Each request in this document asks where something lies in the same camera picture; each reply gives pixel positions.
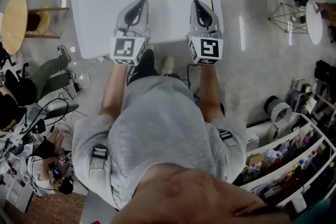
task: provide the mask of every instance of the cable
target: cable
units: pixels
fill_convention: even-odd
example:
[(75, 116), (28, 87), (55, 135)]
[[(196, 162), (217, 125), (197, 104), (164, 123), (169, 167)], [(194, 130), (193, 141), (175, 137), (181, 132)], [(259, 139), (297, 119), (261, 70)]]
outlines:
[(71, 96), (69, 90), (67, 87), (63, 87), (63, 90), (70, 96), (70, 98), (73, 100), (74, 98)]
[(89, 80), (89, 84), (87, 85), (87, 86), (81, 86), (81, 88), (88, 88), (88, 87), (90, 87), (90, 85), (91, 85), (91, 82), (90, 82), (90, 72), (97, 66), (97, 65), (100, 65), (101, 63), (103, 63), (103, 62), (101, 62), (101, 63), (98, 63), (98, 60), (97, 60), (97, 58), (94, 58), (94, 60), (95, 61), (91, 61), (90, 59), (89, 59), (89, 61), (90, 62), (93, 62), (94, 63), (94, 66), (88, 71), (88, 80)]
[(73, 112), (77, 112), (77, 113), (82, 114), (82, 115), (84, 115), (85, 117), (87, 117), (87, 115), (85, 115), (84, 113), (79, 112), (79, 111), (77, 111), (77, 110), (74, 110)]
[(107, 58), (106, 56), (103, 56), (103, 58), (105, 58), (106, 60), (109, 60), (109, 61), (113, 62), (110, 58)]
[(35, 160), (35, 156), (32, 156), (32, 157), (34, 158), (34, 160), (32, 159), (30, 161), (30, 163), (31, 163), (31, 169), (30, 169), (30, 182), (31, 182), (31, 184), (34, 184), (35, 188), (44, 189), (44, 190), (53, 190), (53, 191), (58, 191), (59, 192), (59, 190), (57, 190), (57, 189), (41, 188), (40, 186), (38, 186), (36, 184), (35, 178), (33, 176), (33, 165), (34, 165), (34, 162), (43, 161), (43, 159), (41, 158), (41, 159)]
[(184, 84), (189, 88), (189, 81), (187, 80), (187, 79), (181, 79), (183, 82), (184, 82)]
[(63, 100), (63, 101), (65, 101), (65, 102), (67, 103), (67, 109), (66, 109), (65, 114), (63, 115), (63, 117), (67, 114), (66, 112), (68, 111), (69, 104), (68, 104), (68, 102), (66, 101), (66, 99), (55, 98), (55, 99), (51, 100), (50, 102), (48, 102), (46, 105), (44, 105), (43, 108), (40, 109), (40, 111), (37, 113), (37, 115), (35, 116), (35, 118), (34, 118), (34, 120), (32, 121), (32, 123), (30, 124), (29, 128), (28, 128), (27, 131), (24, 133), (25, 135), (30, 131), (30, 128), (32, 127), (32, 125), (33, 125), (33, 123), (35, 122), (35, 120), (37, 119), (37, 117), (40, 115), (41, 111), (43, 111), (43, 109), (44, 109), (48, 104), (50, 104), (50, 103), (52, 103), (52, 102), (54, 102), (54, 101), (56, 101), (56, 100)]
[(189, 67), (197, 67), (198, 65), (195, 65), (194, 63), (190, 63), (188, 66), (187, 66), (187, 80), (188, 80), (188, 89), (190, 90), (190, 87), (191, 87), (191, 82), (190, 82), (190, 78), (189, 78)]

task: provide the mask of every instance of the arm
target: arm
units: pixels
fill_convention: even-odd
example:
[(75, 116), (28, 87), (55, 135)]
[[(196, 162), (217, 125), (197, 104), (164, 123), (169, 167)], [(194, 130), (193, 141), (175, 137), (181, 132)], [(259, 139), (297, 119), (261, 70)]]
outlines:
[(214, 66), (201, 67), (199, 88), (199, 101), (204, 120), (211, 122), (214, 119), (223, 117), (224, 115), (220, 109), (221, 95)]
[(114, 120), (120, 115), (124, 97), (127, 66), (114, 65), (101, 104), (100, 114), (109, 115)]
[(38, 180), (40, 181), (49, 180), (49, 164), (58, 162), (59, 159), (57, 157), (44, 159), (41, 166), (41, 174), (38, 176)]
[(319, 7), (316, 12), (321, 12), (323, 10), (326, 10), (329, 13), (330, 16), (336, 15), (336, 4), (330, 4), (330, 3), (317, 3), (317, 6)]

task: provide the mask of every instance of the shelf item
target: shelf item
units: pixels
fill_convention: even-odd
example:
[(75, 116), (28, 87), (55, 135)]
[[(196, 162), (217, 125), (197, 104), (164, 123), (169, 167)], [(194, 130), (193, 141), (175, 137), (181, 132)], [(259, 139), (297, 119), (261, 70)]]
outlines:
[[(333, 146), (333, 144), (328, 140), (328, 138), (317, 128), (315, 124), (313, 124), (305, 115), (294, 113), (294, 118), (292, 122), (295, 121), (301, 121), (301, 127), (298, 129), (294, 128), (293, 132), (289, 132), (287, 135), (281, 137), (280, 139), (264, 144), (261, 143), (261, 147), (249, 151), (247, 153), (247, 157), (251, 158), (253, 156), (262, 155), (265, 154), (268, 149), (274, 149), (277, 148), (280, 144), (285, 143), (286, 141), (290, 141), (294, 138), (299, 139), (299, 141), (303, 141), (304, 137), (307, 133), (309, 133), (311, 130), (313, 131), (314, 135), (316, 135), (316, 140), (312, 140), (309, 146), (306, 146), (305, 151), (302, 152), (299, 156), (295, 157), (293, 160), (289, 161), (282, 167), (276, 169), (275, 171), (264, 175), (263, 177), (260, 177), (256, 180), (253, 180), (245, 185), (242, 185), (241, 188), (246, 189), (247, 191), (251, 191), (253, 193), (263, 193), (267, 192), (267, 187), (275, 187), (279, 186), (279, 182), (282, 182), (280, 185), (283, 186), (284, 181), (288, 180), (291, 175), (295, 174), (289, 173), (293, 170), (293, 167), (298, 167), (297, 164), (304, 163), (305, 160), (307, 166), (304, 169), (300, 169), (300, 171), (303, 171), (304, 180), (302, 181), (302, 186), (296, 186), (293, 191), (288, 189), (288, 183), (287, 186), (285, 186), (285, 189), (287, 188), (288, 193), (291, 193), (288, 195), (288, 197), (285, 197), (285, 193), (282, 193), (282, 190), (277, 192), (276, 194), (272, 194), (271, 196), (267, 195), (268, 198), (274, 201), (278, 206), (284, 206), (288, 202), (290, 202), (292, 199), (298, 197), (302, 192), (306, 191), (310, 185), (318, 178), (321, 173), (330, 165), (330, 163), (336, 158), (336, 148)], [(256, 125), (253, 127), (250, 127), (247, 129), (248, 137), (251, 136), (251, 134), (255, 134), (259, 137), (259, 141), (265, 140), (265, 138), (268, 138), (268, 130), (270, 126), (272, 125), (271, 122), (266, 122), (260, 125)], [(325, 148), (324, 151), (321, 151), (321, 154), (315, 153), (316, 151), (319, 151), (318, 149)], [(311, 162), (311, 156), (315, 156), (314, 154), (317, 154), (316, 157), (314, 157), (313, 162)], [(330, 191), (327, 193), (325, 198), (328, 198), (332, 191), (336, 189), (336, 184), (330, 189)]]

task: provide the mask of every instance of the chair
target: chair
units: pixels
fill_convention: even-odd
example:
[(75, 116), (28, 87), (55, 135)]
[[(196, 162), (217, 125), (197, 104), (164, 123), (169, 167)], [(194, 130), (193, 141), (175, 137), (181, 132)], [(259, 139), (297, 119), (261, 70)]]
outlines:
[(28, 64), (25, 63), (21, 76), (19, 75), (20, 71), (16, 72), (18, 79), (10, 70), (7, 70), (5, 74), (5, 86), (13, 94), (20, 106), (32, 104), (36, 100), (35, 85), (30, 79), (25, 78), (25, 69), (27, 66)]
[(9, 61), (12, 67), (16, 64), (15, 62), (12, 62), (10, 55), (8, 54), (8, 52), (6, 52), (6, 50), (2, 46), (2, 43), (0, 42), (0, 67), (1, 68), (4, 67), (5, 62), (7, 60)]

